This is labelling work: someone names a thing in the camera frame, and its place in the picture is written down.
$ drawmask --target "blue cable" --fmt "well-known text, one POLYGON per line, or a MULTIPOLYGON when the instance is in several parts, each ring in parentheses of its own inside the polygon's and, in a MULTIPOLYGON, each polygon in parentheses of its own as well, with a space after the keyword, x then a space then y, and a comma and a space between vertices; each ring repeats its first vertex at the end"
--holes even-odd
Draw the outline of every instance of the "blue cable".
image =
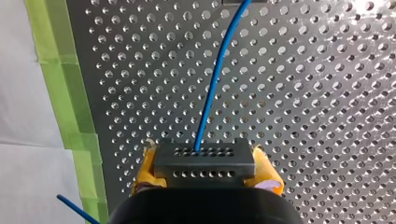
POLYGON ((82 216, 85 220, 87 220, 88 222, 90 222, 91 224, 100 224, 98 221, 96 221, 93 217, 91 217, 90 215, 88 215, 86 212, 84 212, 81 208, 77 207, 75 204, 73 204, 72 202, 70 202, 68 199, 66 199, 64 196, 58 194, 56 195, 56 197, 63 202, 64 204, 66 204, 69 208, 71 208, 73 211, 75 211, 77 214, 79 214, 80 216, 82 216))
POLYGON ((228 27, 224 39, 221 43, 218 58, 216 59, 215 70, 213 72, 212 79, 210 80, 209 91, 207 93, 207 97, 205 100, 204 111, 202 113, 201 120, 199 122, 198 133, 195 137, 195 143, 194 143, 195 151, 199 151, 201 147, 201 141, 204 136, 207 117, 209 117, 210 107, 212 106, 213 98, 215 96, 217 81, 222 69, 225 52, 228 46, 230 45, 231 40, 233 39, 233 33, 235 33, 236 27, 238 26, 238 23, 241 21, 242 14, 248 8, 248 5, 250 5, 250 3, 251 0, 244 0, 244 2, 241 4, 238 10, 236 10, 236 13, 233 16, 230 26, 228 27))

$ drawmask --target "green tape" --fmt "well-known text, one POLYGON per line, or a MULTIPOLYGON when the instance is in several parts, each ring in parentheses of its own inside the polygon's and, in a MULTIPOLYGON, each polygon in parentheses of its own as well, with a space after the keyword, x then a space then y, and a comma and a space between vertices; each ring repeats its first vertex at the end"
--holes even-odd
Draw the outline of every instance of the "green tape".
POLYGON ((92 164, 102 165, 102 156, 99 149, 99 140, 96 133, 69 133, 68 145, 72 150, 89 151, 92 164))
POLYGON ((89 151, 73 150, 73 159, 81 198, 97 199, 91 153, 89 151))
POLYGON ((108 221, 102 157, 65 0, 26 0, 38 61, 64 141, 73 150, 84 210, 108 221))

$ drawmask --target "cable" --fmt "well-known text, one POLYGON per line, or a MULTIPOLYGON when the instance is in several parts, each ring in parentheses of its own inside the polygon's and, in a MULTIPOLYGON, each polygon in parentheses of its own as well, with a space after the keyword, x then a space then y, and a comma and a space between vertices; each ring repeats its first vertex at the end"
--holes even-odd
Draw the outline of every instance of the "cable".
POLYGON ((198 132, 195 137, 195 143, 194 143, 195 151, 199 151, 201 147, 201 141, 204 136, 207 117, 209 116, 210 107, 212 106, 213 103, 213 98, 215 96, 218 78, 224 61, 225 51, 227 50, 231 40, 233 39, 233 33, 235 33, 236 27, 238 26, 238 23, 241 21, 242 14, 244 13, 245 9, 248 8, 248 5, 250 5, 250 3, 251 0, 244 0, 241 6, 238 8, 238 10, 236 10, 236 13, 233 16, 230 26, 228 27, 224 39, 221 43, 219 54, 216 59, 215 70, 213 71, 213 76, 212 79, 210 80, 209 91, 207 93, 205 105, 204 105, 204 111, 202 113, 201 120, 199 122, 198 132))
POLYGON ((64 196, 61 194, 56 195, 56 198, 58 198, 61 202, 66 204, 69 208, 71 208, 73 211, 75 211, 77 214, 82 216, 85 220, 90 222, 91 224, 100 224, 98 221, 96 221, 93 217, 88 215, 88 213, 84 212, 81 208, 77 207, 75 204, 70 202, 68 199, 66 199, 64 196))

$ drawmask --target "gray surface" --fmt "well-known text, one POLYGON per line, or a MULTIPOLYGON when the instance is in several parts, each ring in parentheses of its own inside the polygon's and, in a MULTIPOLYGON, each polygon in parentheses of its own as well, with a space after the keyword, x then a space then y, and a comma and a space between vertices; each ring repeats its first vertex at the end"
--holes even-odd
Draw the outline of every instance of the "gray surface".
MULTIPOLYGON (((198 2, 69 0, 110 210, 130 192, 144 139, 194 139, 236 11, 198 2)), ((394 6, 255 4, 229 47, 205 140, 262 144, 306 223, 396 220, 394 6)))
POLYGON ((0 143, 63 148, 23 0, 0 1, 0 143))
POLYGON ((1 223, 85 223, 56 199, 82 207, 72 151, 0 144, 0 180, 1 223))

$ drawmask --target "perforated metal sheet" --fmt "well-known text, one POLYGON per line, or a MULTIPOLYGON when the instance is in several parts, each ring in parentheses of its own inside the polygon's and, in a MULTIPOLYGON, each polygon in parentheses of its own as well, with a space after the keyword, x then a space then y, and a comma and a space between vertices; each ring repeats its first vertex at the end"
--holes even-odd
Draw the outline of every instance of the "perforated metal sheet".
MULTIPOLYGON (((191 142, 221 35, 220 1, 69 0, 110 210, 146 138, 191 142)), ((393 1, 256 3, 239 24, 205 140, 262 144, 307 223, 395 222, 393 1)))

